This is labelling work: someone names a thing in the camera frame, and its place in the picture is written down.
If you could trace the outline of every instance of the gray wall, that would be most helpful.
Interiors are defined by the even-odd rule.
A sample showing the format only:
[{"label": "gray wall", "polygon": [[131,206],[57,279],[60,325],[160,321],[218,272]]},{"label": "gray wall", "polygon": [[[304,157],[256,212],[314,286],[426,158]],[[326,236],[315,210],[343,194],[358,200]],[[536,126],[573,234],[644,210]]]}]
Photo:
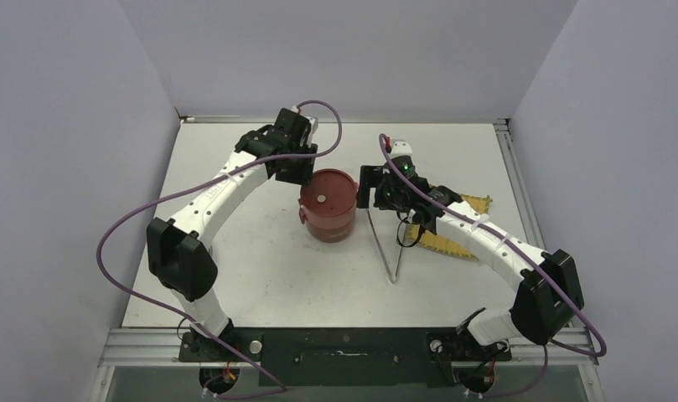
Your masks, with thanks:
[{"label": "gray wall", "polygon": [[576,0],[120,0],[185,115],[512,116]]},{"label": "gray wall", "polygon": [[608,400],[678,401],[678,1],[580,0],[511,129],[609,340]]},{"label": "gray wall", "polygon": [[[96,269],[178,119],[117,2],[0,1],[0,400],[84,400],[126,298]],[[143,222],[107,250],[131,283]]]}]

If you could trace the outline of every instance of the purple cable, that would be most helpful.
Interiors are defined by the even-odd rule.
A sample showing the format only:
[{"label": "purple cable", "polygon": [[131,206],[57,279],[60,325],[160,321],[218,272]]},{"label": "purple cable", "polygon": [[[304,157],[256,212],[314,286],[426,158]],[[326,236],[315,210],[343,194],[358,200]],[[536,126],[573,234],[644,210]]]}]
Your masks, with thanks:
[{"label": "purple cable", "polygon": [[[313,158],[313,157],[323,157],[323,156],[328,155],[329,153],[331,153],[334,149],[336,149],[336,147],[337,147],[337,146],[339,145],[339,143],[341,142],[341,135],[342,135],[342,132],[343,132],[343,127],[342,127],[342,124],[341,124],[341,118],[339,117],[339,113],[338,113],[338,112],[336,111],[336,109],[334,109],[330,104],[328,104],[328,103],[326,103],[326,102],[324,102],[324,101],[321,101],[321,100],[306,100],[306,101],[304,101],[304,102],[298,104],[298,105],[297,105],[297,108],[301,108],[302,106],[305,106],[305,105],[321,105],[321,106],[324,106],[324,107],[326,107],[327,109],[329,109],[329,110],[331,111],[331,113],[334,114],[334,117],[336,118],[336,123],[337,123],[337,125],[338,125],[339,132],[338,132],[338,134],[337,134],[337,136],[336,136],[336,141],[334,142],[334,144],[333,144],[331,147],[329,147],[329,149],[327,149],[326,151],[322,151],[322,152],[316,153],[316,154],[287,154],[287,155],[273,155],[273,156],[270,156],[270,157],[262,157],[262,158],[260,158],[260,159],[255,160],[255,161],[252,161],[252,162],[250,162],[250,163],[247,163],[246,165],[240,166],[240,167],[236,168],[235,170],[233,170],[232,172],[230,172],[230,173],[228,173],[228,174],[231,175],[231,176],[234,176],[234,175],[236,175],[237,173],[241,173],[241,172],[243,172],[243,171],[245,171],[245,170],[247,170],[247,169],[249,169],[249,168],[252,168],[252,167],[254,167],[254,166],[257,166],[257,165],[260,165],[260,164],[263,164],[263,163],[267,163],[267,162],[271,162],[271,161],[281,160],[281,159],[309,159],[309,158]],[[128,294],[130,294],[130,295],[132,295],[132,296],[138,297],[138,298],[144,300],[145,302],[149,302],[149,303],[151,303],[151,304],[153,304],[153,305],[155,305],[155,306],[159,306],[159,307],[165,308],[165,309],[167,309],[167,310],[169,310],[169,311],[171,311],[171,312],[175,312],[176,314],[178,314],[178,315],[180,315],[181,317],[183,317],[183,318],[189,320],[190,322],[195,323],[195,319],[194,319],[193,317],[191,317],[188,313],[186,313],[186,312],[184,312],[184,311],[182,311],[182,310],[179,310],[179,309],[176,308],[176,307],[170,306],[169,304],[166,304],[166,303],[164,303],[164,302],[162,302],[162,301],[156,300],[156,299],[154,299],[154,298],[152,298],[152,297],[149,297],[149,296],[143,295],[143,294],[141,294],[141,293],[139,293],[139,292],[137,292],[137,291],[134,291],[133,289],[124,286],[122,283],[120,283],[119,281],[117,281],[116,279],[114,279],[114,277],[111,276],[111,274],[109,273],[109,271],[108,271],[108,270],[106,269],[106,267],[104,266],[104,262],[102,261],[102,258],[101,258],[101,252],[102,252],[102,249],[104,248],[104,244],[106,243],[107,239],[109,239],[109,236],[111,236],[111,234],[114,233],[114,230],[116,230],[116,229],[117,229],[119,226],[121,226],[124,222],[128,221],[131,217],[133,217],[133,216],[135,216],[135,215],[137,215],[137,214],[140,214],[141,212],[143,212],[143,211],[145,211],[145,210],[147,210],[147,209],[150,209],[150,208],[152,208],[152,207],[154,207],[154,206],[156,206],[156,205],[159,205],[159,204],[161,204],[161,203],[165,203],[166,201],[169,201],[169,200],[171,200],[171,199],[175,199],[175,198],[178,198],[178,197],[183,197],[184,195],[192,194],[192,193],[195,193],[195,192],[197,192],[197,191],[199,191],[199,190],[202,190],[202,189],[204,189],[204,188],[208,188],[208,187],[210,187],[210,186],[212,186],[212,185],[214,185],[214,184],[217,184],[217,183],[219,183],[219,182],[222,182],[223,180],[225,180],[225,178],[227,178],[227,175],[223,175],[223,176],[214,178],[214,179],[212,179],[212,180],[209,180],[208,182],[205,182],[205,183],[200,184],[200,185],[198,185],[198,186],[195,186],[195,187],[193,187],[193,188],[189,188],[189,189],[184,190],[184,191],[179,191],[179,192],[177,192],[177,193],[173,193],[173,194],[167,195],[167,196],[165,196],[165,197],[161,197],[161,198],[159,198],[159,199],[157,199],[157,200],[155,200],[155,201],[152,201],[152,202],[150,202],[150,203],[148,203],[148,204],[144,204],[144,205],[142,205],[142,206],[140,206],[140,207],[134,209],[132,212],[130,212],[130,213],[128,213],[128,214],[122,216],[121,218],[119,218],[119,220],[118,220],[117,222],[115,222],[115,223],[114,223],[114,224],[113,224],[113,225],[112,225],[112,226],[104,233],[104,235],[102,235],[101,239],[99,240],[99,244],[98,244],[97,247],[96,247],[96,264],[99,266],[99,270],[101,271],[101,274],[102,274],[109,282],[111,282],[112,285],[116,286],[116,287],[119,288],[120,290],[122,290],[122,291],[124,291],[124,292],[126,292],[126,293],[128,293]],[[255,397],[258,397],[258,396],[267,396],[267,395],[280,394],[280,393],[282,393],[282,392],[286,392],[286,391],[287,391],[287,386],[284,385],[284,384],[282,383],[282,381],[280,381],[279,379],[277,379],[277,377],[275,377],[274,375],[272,375],[272,373],[270,373],[269,371],[267,371],[265,368],[263,368],[262,366],[260,366],[259,364],[255,363],[255,362],[253,362],[250,358],[248,358],[248,357],[245,356],[244,354],[242,354],[242,353],[240,353],[239,351],[235,350],[235,348],[231,347],[231,345],[229,345],[228,343],[226,343],[226,342],[223,341],[222,339],[216,337],[213,333],[211,333],[210,331],[208,331],[208,330],[207,330],[205,327],[203,327],[202,325],[200,325],[200,324],[195,324],[195,326],[196,326],[202,333],[204,333],[205,336],[207,336],[207,337],[210,338],[210,339],[213,339],[214,341],[216,341],[216,342],[217,342],[220,346],[222,346],[223,348],[228,349],[229,351],[231,351],[235,356],[237,356],[237,357],[240,358],[241,360],[243,360],[243,361],[249,363],[252,367],[254,367],[255,369],[259,370],[262,374],[266,375],[266,376],[267,376],[274,384],[276,384],[277,386],[280,387],[280,389],[274,389],[274,390],[270,390],[270,391],[257,392],[257,393],[254,393],[254,394],[247,394],[247,395],[231,395],[231,396],[218,395],[218,398],[220,398],[220,399],[249,399],[249,398],[255,398]]]},{"label": "purple cable", "polygon": [[539,375],[533,379],[530,383],[528,383],[524,388],[522,389],[517,389],[514,391],[504,391],[504,392],[497,392],[495,394],[480,394],[474,391],[471,391],[467,389],[464,384],[462,384],[462,380],[459,378],[459,374],[455,374],[457,377],[457,384],[461,384],[463,388],[467,389],[468,394],[472,396],[479,397],[480,399],[484,398],[503,398],[505,396],[514,396],[518,394],[523,394],[524,392],[528,391],[529,389],[532,389],[538,385],[538,383],[541,382],[541,380],[546,377],[546,371],[548,370],[548,350],[546,350],[546,345],[543,345],[543,367],[541,367],[541,371],[539,372]]},{"label": "purple cable", "polygon": [[[420,191],[419,188],[415,187],[413,183],[410,183],[410,180],[408,180],[403,174],[401,173],[400,169],[393,163],[391,159],[391,155],[388,154],[388,151],[386,150],[385,144],[387,142],[387,136],[386,134],[380,134],[378,136],[378,144],[380,146],[380,151],[383,152],[383,157],[386,159],[386,162],[388,163],[388,166],[391,168],[391,170],[400,178],[400,180],[403,181],[403,183],[406,184],[407,187],[409,187],[412,191],[415,192],[415,194],[419,195],[421,198],[425,199],[428,201],[428,203],[432,204],[436,208],[440,208],[441,210],[447,212],[448,214],[451,214],[457,219],[461,219],[464,222],[467,222],[468,224],[474,224],[476,221],[469,218],[468,216],[462,215],[458,212],[454,212],[451,209],[445,207],[444,205],[438,203],[434,199],[430,198],[427,194],[423,193]],[[580,348],[574,348],[572,346],[566,345],[564,343],[560,343],[555,340],[551,340],[552,343],[554,343],[557,346],[560,346],[562,348],[565,348],[567,350],[570,350],[575,353],[580,353],[586,356],[590,356],[591,358],[601,358],[602,356],[605,356],[605,353],[608,351],[608,346],[605,344],[605,339],[603,339],[603,336],[598,332],[598,330],[595,328],[595,326],[590,322],[590,320],[585,317],[585,315],[580,311],[580,309],[576,306],[576,303],[571,300],[568,295],[561,289],[561,287],[551,278],[546,274],[546,272],[538,266],[531,258],[529,258],[528,255],[526,255],[521,249],[515,245],[514,243],[511,242],[511,240],[505,239],[505,237],[499,233],[497,230],[494,230],[493,228],[490,228],[489,226],[485,224],[478,224],[478,227],[480,229],[484,229],[485,231],[489,232],[492,234],[494,237],[496,237],[499,240],[504,240],[504,243],[509,246],[510,249],[512,249],[519,257],[521,257],[524,261],[526,261],[531,268],[534,269],[534,271],[538,272],[539,275],[543,277],[543,279],[548,282],[548,285],[553,288],[554,291],[558,294],[558,296],[563,299],[563,301],[573,310],[573,313],[585,324],[585,327],[590,331],[590,333],[593,334],[593,336],[598,340],[598,344],[600,345],[600,352],[595,352],[595,351],[589,351],[585,349],[580,349]]]}]

